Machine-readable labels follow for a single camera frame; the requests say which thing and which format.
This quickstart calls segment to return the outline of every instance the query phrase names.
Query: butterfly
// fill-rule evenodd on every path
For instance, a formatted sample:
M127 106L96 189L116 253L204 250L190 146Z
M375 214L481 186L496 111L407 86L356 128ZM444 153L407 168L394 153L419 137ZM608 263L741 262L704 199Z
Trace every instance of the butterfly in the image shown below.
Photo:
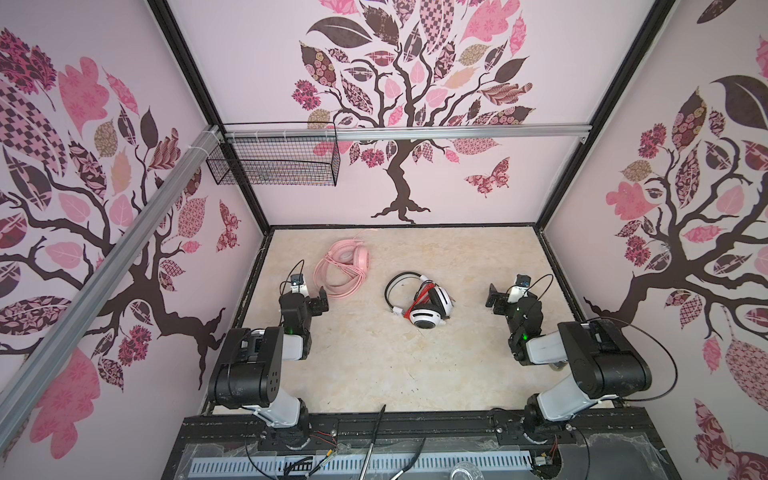
M477 187L478 192L484 194L485 197L488 198L488 192L493 190L494 185L496 187L509 188L509 185L507 185L507 182L509 182L509 175L504 173L507 170L509 170L509 157L498 162L498 165L496 165L491 172L490 177L486 177L485 175L470 175L464 180L468 181L470 185Z
M234 248L237 246L237 234L235 230L240 225L240 221L237 219L237 215L230 214L230 209L224 202L219 200L219 211L221 212L221 220L224 220L224 232L219 236L219 241L216 242L216 251L220 252L225 248Z

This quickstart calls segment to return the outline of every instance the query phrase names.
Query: pink wall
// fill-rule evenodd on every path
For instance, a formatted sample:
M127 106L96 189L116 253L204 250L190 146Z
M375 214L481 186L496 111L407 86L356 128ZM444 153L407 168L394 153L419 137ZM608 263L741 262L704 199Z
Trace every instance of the pink wall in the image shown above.
M511 108L502 121L588 123L651 3L409 0L396 12L395 2L353 0L171 2L225 121L311 116L348 127L437 126L462 115L474 124ZM396 59L398 45L424 46L424 60ZM430 76L435 67L442 76ZM403 141L391 157L386 141L344 144L336 187L255 191L273 224L530 222L574 143ZM431 159L414 156L425 149ZM308 207L288 200L296 198Z
M205 123L141 0L3 14L4 386ZM259 242L238 189L204 166L3 452L3 478L159 477Z
M585 312L674 354L647 408L683 478L765 478L768 4L723 3L681 3L547 234Z

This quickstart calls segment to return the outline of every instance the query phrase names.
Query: wallpaper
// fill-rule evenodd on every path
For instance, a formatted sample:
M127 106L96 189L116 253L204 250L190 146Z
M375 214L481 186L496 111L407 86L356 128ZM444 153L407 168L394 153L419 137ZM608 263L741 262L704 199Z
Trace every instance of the wallpaper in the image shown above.
M766 15L680 6L547 231L589 316L677 360L648 410L684 478L768 478ZM663 392L669 359L638 337Z
M304 0L257 7L231 1L227 16L237 12L252 25L227 20L225 35L203 3L174 2L174 11L227 121L450 127L587 123L649 5L606 3L588 2L577 8L583 24L563 25L569 12L525 0ZM608 45L587 29L600 9L615 14ZM583 40L585 51L593 42L603 46L572 65L567 47L554 45L565 35ZM554 61L570 82L552 70ZM241 85L243 79L248 84ZM274 224L533 221L575 141L340 142L336 187L255 191ZM332 146L322 142L315 153L323 156ZM453 198L439 198L444 191ZM313 199L311 215L280 200L294 193ZM356 201L344 201L349 198Z
M84 21L69 4L41 23ZM22 21L33 4L0 27L3 386L204 127L146 5L88 7L86 38ZM204 400L259 242L240 192L198 169L2 453L3 478L159 476ZM211 271L216 285L202 280Z

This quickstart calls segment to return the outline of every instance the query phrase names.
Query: black wire mesh basket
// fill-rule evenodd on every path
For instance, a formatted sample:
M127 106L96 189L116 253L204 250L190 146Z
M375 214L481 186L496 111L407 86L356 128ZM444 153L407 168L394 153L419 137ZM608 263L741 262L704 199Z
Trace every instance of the black wire mesh basket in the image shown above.
M259 130L235 132L210 153L208 168L217 184L336 186L341 156L332 122L236 125L253 125ZM270 127L260 130L264 125Z

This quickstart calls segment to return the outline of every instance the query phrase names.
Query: headphones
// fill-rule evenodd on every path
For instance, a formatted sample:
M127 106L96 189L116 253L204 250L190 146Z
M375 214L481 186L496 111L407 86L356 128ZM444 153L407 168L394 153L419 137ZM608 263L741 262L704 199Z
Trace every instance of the headphones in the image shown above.
M324 286L331 298L345 298L355 293L366 281L366 274L371 264L371 254L363 246L362 240L340 240L331 246L323 259L315 267L313 279L315 286ZM328 284L328 266L337 266L349 281L343 285Z
M407 310L399 306L393 306L389 301L392 288L408 278L417 278L422 281L413 303ZM431 281L421 273L403 272L391 279L384 289L384 300L396 315L404 316L420 329L433 329L437 325L445 325L445 319L450 318L453 310L453 302L448 292L437 283Z

